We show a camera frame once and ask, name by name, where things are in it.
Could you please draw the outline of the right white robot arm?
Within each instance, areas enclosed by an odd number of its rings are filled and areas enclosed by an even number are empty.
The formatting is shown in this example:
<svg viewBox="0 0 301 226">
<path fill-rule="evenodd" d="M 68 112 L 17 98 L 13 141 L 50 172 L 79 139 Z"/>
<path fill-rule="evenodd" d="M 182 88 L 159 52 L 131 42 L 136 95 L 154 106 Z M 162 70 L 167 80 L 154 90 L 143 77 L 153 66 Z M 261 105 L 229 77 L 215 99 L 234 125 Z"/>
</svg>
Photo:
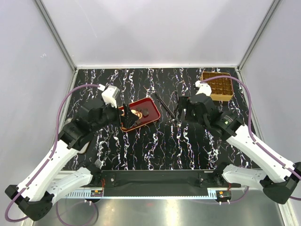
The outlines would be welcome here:
<svg viewBox="0 0 301 226">
<path fill-rule="evenodd" d="M 236 115 L 221 112 L 211 97 L 197 94 L 179 97 L 176 118 L 185 110 L 185 120 L 198 123 L 222 141 L 236 147 L 250 157 L 261 170 L 221 163 L 208 177 L 217 186 L 240 184 L 262 191 L 278 204 L 285 204 L 301 180 L 301 164 L 286 160 L 257 138 Z"/>
</svg>

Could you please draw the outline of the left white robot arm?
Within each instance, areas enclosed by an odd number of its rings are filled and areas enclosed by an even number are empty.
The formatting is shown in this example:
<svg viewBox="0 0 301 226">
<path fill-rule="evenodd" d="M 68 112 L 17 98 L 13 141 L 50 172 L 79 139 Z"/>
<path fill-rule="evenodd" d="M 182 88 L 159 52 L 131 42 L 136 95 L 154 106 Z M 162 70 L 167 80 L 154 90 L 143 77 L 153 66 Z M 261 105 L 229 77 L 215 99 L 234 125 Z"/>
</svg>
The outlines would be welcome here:
<svg viewBox="0 0 301 226">
<path fill-rule="evenodd" d="M 102 178 L 92 163 L 80 167 L 73 174 L 54 183 L 53 179 L 64 165 L 88 144 L 100 129 L 115 125 L 131 128 L 139 117 L 128 105 L 123 110 L 111 105 L 85 104 L 66 123 L 55 139 L 52 150 L 36 169 L 18 185 L 9 185 L 5 194 L 33 221 L 42 219 L 52 206 L 68 193 L 81 186 L 97 186 Z"/>
</svg>

